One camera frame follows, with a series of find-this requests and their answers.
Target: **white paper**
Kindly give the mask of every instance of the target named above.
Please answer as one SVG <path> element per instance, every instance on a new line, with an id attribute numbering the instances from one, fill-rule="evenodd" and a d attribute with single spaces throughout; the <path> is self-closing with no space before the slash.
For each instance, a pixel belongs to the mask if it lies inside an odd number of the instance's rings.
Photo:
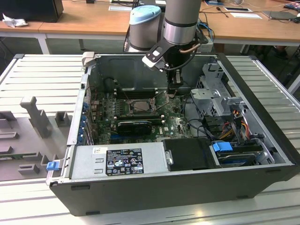
<path id="1" fill-rule="evenodd" d="M 251 13 L 230 13 L 230 14 L 236 18 L 262 19 L 259 15 L 251 14 Z"/>
<path id="2" fill-rule="evenodd" d="M 93 148 L 93 154 L 106 154 L 107 147 Z"/>
<path id="3" fill-rule="evenodd" d="M 9 27 L 15 28 L 15 27 L 28 25 L 28 23 L 26 23 L 26 21 L 24 19 L 13 19 L 8 16 L 5 16 L 4 14 L 2 14 L 2 15 L 3 15 L 2 22 L 4 22 Z"/>
<path id="4" fill-rule="evenodd" d="M 127 6 L 110 6 L 108 8 L 109 11 L 128 11 L 130 12 L 132 10 L 132 7 Z"/>
<path id="5" fill-rule="evenodd" d="M 166 5 L 166 1 L 160 1 L 160 0 L 155 0 L 156 4 L 160 4 L 160 5 Z"/>

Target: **yellow wire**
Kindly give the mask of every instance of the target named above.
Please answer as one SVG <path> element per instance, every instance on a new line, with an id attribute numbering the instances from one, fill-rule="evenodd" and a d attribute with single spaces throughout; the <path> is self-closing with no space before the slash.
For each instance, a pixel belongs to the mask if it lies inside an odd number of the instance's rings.
<path id="1" fill-rule="evenodd" d="M 226 134 L 224 134 L 222 137 L 220 137 L 220 139 L 223 139 L 223 138 L 229 136 L 230 134 L 232 134 L 232 132 L 233 132 L 233 129 L 231 129 L 231 130 L 228 131 Z"/>

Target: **desk leg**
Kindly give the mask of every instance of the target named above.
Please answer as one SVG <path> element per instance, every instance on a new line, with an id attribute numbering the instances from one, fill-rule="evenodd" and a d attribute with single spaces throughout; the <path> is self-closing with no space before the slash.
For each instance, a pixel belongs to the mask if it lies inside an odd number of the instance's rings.
<path id="1" fill-rule="evenodd" d="M 82 39 L 79 39 L 79 46 L 80 46 L 80 50 L 84 51 L 85 48 L 84 48 L 84 43 L 83 43 L 83 40 Z"/>
<path id="2" fill-rule="evenodd" d="M 240 53 L 242 55 L 247 55 L 248 52 L 249 52 L 249 47 L 250 47 L 250 45 L 243 45 L 242 48 L 241 48 L 241 50 L 240 50 Z"/>
<path id="3" fill-rule="evenodd" d="M 300 87 L 300 75 L 298 75 L 298 77 L 296 78 L 296 80 L 291 84 L 291 86 L 289 87 L 288 91 L 291 94 L 294 94 L 295 91 Z"/>
<path id="4" fill-rule="evenodd" d="M 43 54 L 51 54 L 51 50 L 48 48 L 46 34 L 37 34 L 36 36 L 39 46 L 42 49 Z"/>

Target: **black plastic cover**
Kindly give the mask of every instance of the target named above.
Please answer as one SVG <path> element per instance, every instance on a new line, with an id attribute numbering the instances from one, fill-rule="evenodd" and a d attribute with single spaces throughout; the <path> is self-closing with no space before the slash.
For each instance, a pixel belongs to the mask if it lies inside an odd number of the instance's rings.
<path id="1" fill-rule="evenodd" d="M 204 170 L 216 168 L 206 138 L 182 138 L 163 140 L 166 151 L 170 151 L 173 165 L 170 171 Z"/>

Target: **blue latch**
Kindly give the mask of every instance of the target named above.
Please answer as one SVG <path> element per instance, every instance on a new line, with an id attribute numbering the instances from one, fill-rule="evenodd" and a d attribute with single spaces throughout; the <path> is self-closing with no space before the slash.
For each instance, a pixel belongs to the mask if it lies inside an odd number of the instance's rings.
<path id="1" fill-rule="evenodd" d="M 233 148 L 229 142 L 216 142 L 212 145 L 215 151 L 232 151 Z"/>
<path id="2" fill-rule="evenodd" d="M 52 171 L 52 170 L 60 170 L 59 169 L 60 163 L 59 162 L 49 162 L 47 164 L 47 171 Z"/>

